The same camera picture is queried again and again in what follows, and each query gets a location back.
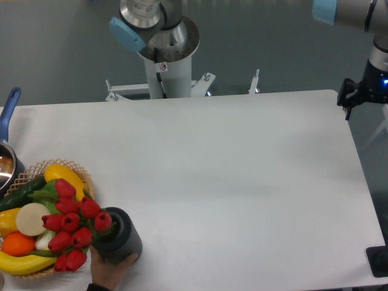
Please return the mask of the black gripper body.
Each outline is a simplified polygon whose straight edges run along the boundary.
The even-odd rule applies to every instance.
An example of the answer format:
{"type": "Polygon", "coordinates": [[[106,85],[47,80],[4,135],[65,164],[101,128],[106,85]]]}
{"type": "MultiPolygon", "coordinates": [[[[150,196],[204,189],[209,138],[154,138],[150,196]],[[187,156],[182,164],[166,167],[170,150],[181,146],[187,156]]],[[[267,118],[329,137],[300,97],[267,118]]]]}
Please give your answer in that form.
{"type": "Polygon", "coordinates": [[[356,84],[356,103],[387,104],[387,71],[375,67],[369,60],[363,77],[356,84]]]}

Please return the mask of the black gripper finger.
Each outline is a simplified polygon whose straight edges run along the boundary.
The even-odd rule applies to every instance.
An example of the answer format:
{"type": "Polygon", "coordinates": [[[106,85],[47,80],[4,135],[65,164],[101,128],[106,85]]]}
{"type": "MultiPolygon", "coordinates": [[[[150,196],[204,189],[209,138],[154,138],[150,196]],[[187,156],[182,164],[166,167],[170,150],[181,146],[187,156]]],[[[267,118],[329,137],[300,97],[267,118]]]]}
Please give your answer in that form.
{"type": "Polygon", "coordinates": [[[337,95],[338,106],[356,106],[358,105],[358,89],[359,83],[353,81],[352,79],[344,79],[341,88],[337,95]]]}
{"type": "Polygon", "coordinates": [[[345,120],[348,121],[350,119],[350,116],[351,116],[351,113],[352,113],[352,109],[354,107],[359,106],[359,105],[361,105],[363,103],[364,103],[364,100],[363,99],[359,99],[359,98],[351,97],[351,98],[346,99],[346,102],[344,104],[344,109],[346,111],[345,120]]]}

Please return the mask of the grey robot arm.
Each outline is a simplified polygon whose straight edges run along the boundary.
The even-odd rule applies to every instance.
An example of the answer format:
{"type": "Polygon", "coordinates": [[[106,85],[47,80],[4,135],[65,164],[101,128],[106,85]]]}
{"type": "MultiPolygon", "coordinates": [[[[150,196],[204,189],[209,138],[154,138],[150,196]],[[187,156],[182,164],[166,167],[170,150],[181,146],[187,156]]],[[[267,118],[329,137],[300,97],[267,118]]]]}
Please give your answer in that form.
{"type": "Polygon", "coordinates": [[[387,1],[313,1],[312,14],[318,21],[374,35],[361,81],[346,78],[338,92],[337,105],[346,120],[365,102],[387,104],[387,1]]]}

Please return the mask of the person's hand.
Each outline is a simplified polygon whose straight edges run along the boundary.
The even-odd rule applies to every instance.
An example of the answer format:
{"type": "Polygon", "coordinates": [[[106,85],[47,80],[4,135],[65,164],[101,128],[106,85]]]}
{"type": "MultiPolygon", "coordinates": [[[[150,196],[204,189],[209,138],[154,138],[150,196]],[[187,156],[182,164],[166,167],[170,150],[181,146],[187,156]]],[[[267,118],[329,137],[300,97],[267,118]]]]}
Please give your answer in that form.
{"type": "Polygon", "coordinates": [[[92,282],[88,285],[87,290],[115,290],[127,269],[139,256],[137,253],[133,253],[119,264],[111,264],[94,247],[90,248],[90,253],[92,282]]]}

